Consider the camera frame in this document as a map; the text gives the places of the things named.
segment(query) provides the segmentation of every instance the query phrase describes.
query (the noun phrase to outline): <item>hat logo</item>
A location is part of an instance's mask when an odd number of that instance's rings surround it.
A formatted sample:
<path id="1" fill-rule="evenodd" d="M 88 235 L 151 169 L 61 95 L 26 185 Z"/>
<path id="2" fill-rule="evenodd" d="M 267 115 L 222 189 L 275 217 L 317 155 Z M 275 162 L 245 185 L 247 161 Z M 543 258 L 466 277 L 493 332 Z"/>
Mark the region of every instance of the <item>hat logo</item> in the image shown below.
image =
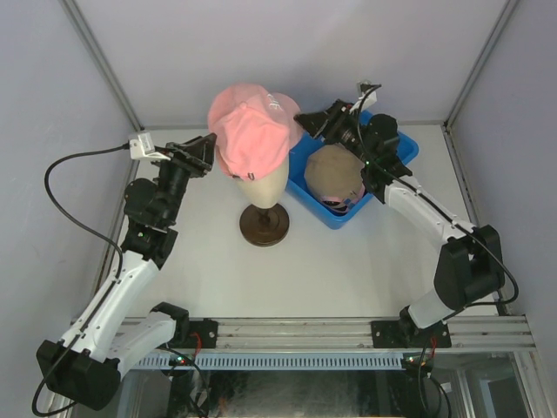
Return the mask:
<path id="1" fill-rule="evenodd" d="M 274 111 L 282 111 L 282 107 L 280 107 L 280 103 L 271 93 L 267 94 L 267 97 L 269 98 L 269 100 L 271 100 L 271 103 L 269 104 L 269 107 L 271 109 L 273 109 Z"/>

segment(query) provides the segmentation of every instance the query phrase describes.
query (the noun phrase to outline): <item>brown round base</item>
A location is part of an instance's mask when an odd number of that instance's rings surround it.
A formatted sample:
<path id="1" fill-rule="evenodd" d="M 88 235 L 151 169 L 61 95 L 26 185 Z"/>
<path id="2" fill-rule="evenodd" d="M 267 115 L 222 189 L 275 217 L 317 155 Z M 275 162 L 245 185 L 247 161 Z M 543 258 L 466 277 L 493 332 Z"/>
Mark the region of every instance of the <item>brown round base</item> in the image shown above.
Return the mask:
<path id="1" fill-rule="evenodd" d="M 271 209 L 249 205 L 240 216 L 240 231 L 255 246 L 278 244 L 286 236 L 289 226 L 288 212 L 279 204 Z"/>

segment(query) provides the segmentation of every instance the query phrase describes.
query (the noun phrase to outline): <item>white tabletop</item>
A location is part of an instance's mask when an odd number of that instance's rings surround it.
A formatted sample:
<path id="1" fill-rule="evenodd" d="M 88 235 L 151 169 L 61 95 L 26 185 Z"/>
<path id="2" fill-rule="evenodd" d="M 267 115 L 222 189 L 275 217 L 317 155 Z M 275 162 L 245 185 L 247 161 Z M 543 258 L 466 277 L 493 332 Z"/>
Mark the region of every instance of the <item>white tabletop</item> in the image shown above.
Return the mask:
<path id="1" fill-rule="evenodd" d="M 437 125 L 401 130 L 419 145 L 409 167 L 424 188 L 452 212 L 466 209 Z M 185 142 L 206 130 L 154 131 L 156 145 Z M 138 177 L 157 167 L 142 162 Z M 239 217 L 246 197 L 215 165 L 188 185 L 177 224 L 178 239 L 159 276 L 127 316 L 146 316 L 167 301 L 192 317 L 386 317 L 432 288 L 439 248 L 401 215 L 373 199 L 333 231 L 285 192 L 290 231 L 276 246 L 244 240 Z M 120 242 L 124 239 L 124 223 Z M 476 307 L 463 314 L 496 314 Z"/>

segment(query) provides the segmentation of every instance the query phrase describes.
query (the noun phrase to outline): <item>cap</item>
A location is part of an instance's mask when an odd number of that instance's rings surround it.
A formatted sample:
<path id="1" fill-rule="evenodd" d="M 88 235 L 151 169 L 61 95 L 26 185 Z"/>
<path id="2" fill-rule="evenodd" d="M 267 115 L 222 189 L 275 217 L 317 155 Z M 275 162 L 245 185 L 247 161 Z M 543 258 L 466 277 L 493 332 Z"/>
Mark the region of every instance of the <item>cap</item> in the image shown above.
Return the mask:
<path id="1" fill-rule="evenodd" d="M 302 137 L 294 121 L 297 113 L 294 100 L 261 85 L 234 84 L 219 93 L 207 122 L 217 134 L 216 155 L 223 172 L 254 181 L 279 168 Z"/>
<path id="2" fill-rule="evenodd" d="M 364 197 L 362 163 L 341 145 L 324 145 L 307 160 L 305 182 L 313 197 L 333 212 L 347 213 Z"/>

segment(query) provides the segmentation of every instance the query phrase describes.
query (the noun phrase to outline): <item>blue basket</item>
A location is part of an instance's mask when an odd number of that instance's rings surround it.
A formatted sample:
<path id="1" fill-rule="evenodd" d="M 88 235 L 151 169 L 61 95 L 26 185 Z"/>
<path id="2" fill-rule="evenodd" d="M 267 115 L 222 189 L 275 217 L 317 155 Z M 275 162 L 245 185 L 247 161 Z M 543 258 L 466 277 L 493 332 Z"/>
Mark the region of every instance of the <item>blue basket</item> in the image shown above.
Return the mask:
<path id="1" fill-rule="evenodd" d="M 362 124 L 367 124 L 372 114 L 368 111 L 362 112 L 360 121 Z M 407 137 L 404 133 L 399 132 L 400 142 L 397 154 L 402 162 L 406 165 L 418 155 L 418 144 Z M 331 229 L 339 229 L 346 222 L 354 217 L 356 213 L 369 202 L 373 195 L 366 193 L 364 197 L 358 202 L 350 212 L 340 215 L 332 212 L 327 207 L 323 206 L 317 201 L 307 189 L 307 184 L 304 179 L 305 166 L 307 159 L 310 155 L 316 152 L 324 144 L 317 139 L 312 139 L 307 133 L 304 134 L 299 143 L 290 150 L 290 171 L 288 173 L 288 184 L 286 190 L 298 199 L 306 208 L 310 210 L 315 216 L 329 226 Z"/>

